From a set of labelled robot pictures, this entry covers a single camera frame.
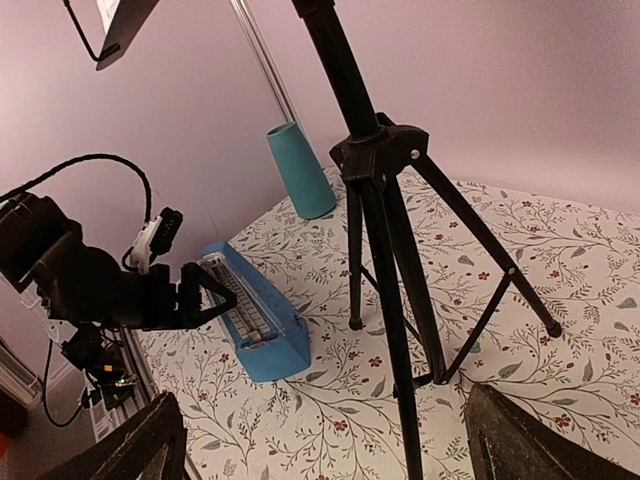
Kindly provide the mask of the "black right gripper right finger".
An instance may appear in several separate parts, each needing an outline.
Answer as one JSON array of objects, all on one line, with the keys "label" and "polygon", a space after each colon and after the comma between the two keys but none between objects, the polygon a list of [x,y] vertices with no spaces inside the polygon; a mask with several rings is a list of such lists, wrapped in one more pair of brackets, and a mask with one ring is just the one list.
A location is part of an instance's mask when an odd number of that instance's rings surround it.
[{"label": "black right gripper right finger", "polygon": [[464,413],[477,479],[637,479],[553,432],[495,388],[472,387]]}]

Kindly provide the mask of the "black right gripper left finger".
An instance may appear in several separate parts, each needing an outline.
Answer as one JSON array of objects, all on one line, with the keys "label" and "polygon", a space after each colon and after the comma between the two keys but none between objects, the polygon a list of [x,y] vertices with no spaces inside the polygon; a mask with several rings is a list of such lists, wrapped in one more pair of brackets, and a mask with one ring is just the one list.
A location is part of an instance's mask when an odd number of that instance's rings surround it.
[{"label": "black right gripper left finger", "polygon": [[174,394],[159,394],[103,440],[43,479],[181,479],[186,428]]}]

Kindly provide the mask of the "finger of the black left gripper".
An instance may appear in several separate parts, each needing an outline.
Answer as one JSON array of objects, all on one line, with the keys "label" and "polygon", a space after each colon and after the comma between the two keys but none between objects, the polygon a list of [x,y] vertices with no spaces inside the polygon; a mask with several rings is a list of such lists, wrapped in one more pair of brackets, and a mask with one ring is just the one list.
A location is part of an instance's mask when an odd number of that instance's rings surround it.
[{"label": "finger of the black left gripper", "polygon": [[181,267],[178,311],[182,328],[199,328],[237,306],[237,295],[200,265]]}]

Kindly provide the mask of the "blue metronome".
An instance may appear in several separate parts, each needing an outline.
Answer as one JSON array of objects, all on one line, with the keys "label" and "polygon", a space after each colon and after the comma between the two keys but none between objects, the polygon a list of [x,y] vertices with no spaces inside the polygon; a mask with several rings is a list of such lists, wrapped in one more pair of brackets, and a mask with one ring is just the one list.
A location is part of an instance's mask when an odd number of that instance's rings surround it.
[{"label": "blue metronome", "polygon": [[311,366],[307,325],[287,297],[230,244],[206,247],[200,266],[236,295],[219,316],[238,361],[255,383],[295,376]]}]

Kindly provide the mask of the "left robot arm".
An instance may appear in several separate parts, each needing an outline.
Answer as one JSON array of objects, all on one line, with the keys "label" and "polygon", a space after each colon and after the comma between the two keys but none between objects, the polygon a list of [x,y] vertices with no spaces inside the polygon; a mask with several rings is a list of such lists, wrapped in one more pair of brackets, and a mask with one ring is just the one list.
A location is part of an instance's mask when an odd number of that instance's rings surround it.
[{"label": "left robot arm", "polygon": [[24,192],[1,208],[1,274],[19,293],[36,287],[51,320],[66,321],[75,334],[61,342],[62,355],[100,383],[117,382],[124,366],[103,344],[101,329],[197,329],[233,309],[237,296],[200,265],[181,267],[179,283],[156,263],[182,223],[164,208],[138,234],[129,267],[83,242],[81,225],[49,197]]}]

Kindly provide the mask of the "black music stand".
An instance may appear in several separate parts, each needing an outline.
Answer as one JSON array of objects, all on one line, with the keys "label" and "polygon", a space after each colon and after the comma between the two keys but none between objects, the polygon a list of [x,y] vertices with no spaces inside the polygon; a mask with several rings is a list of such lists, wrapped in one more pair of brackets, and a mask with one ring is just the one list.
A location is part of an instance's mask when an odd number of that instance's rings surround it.
[{"label": "black music stand", "polygon": [[[361,281],[377,290],[398,400],[407,475],[423,476],[416,388],[444,385],[459,369],[510,286],[516,287],[548,335],[561,325],[489,227],[428,155],[429,135],[375,112],[332,1],[296,1],[349,131],[330,156],[347,193],[349,326],[360,330]],[[456,214],[503,276],[472,333],[446,362],[414,233],[397,180],[413,168]]]}]

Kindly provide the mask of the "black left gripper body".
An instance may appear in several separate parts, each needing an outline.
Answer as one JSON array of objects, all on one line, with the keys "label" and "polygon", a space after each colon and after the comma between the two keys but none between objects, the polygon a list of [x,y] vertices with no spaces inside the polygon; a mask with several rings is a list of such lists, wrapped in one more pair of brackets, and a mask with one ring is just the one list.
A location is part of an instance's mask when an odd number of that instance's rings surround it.
[{"label": "black left gripper body", "polygon": [[138,330],[184,330],[203,324],[196,263],[181,267],[181,282],[170,281],[170,267],[154,265],[148,274],[123,272],[119,286],[119,324]]}]

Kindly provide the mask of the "sheet music booklet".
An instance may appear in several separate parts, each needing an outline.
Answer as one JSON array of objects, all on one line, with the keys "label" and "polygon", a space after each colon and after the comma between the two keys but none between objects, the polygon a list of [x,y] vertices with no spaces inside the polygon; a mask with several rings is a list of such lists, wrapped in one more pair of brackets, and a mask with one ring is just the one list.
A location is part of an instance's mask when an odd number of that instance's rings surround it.
[{"label": "sheet music booklet", "polygon": [[97,0],[100,14],[105,22],[111,21],[120,4],[120,0]]}]

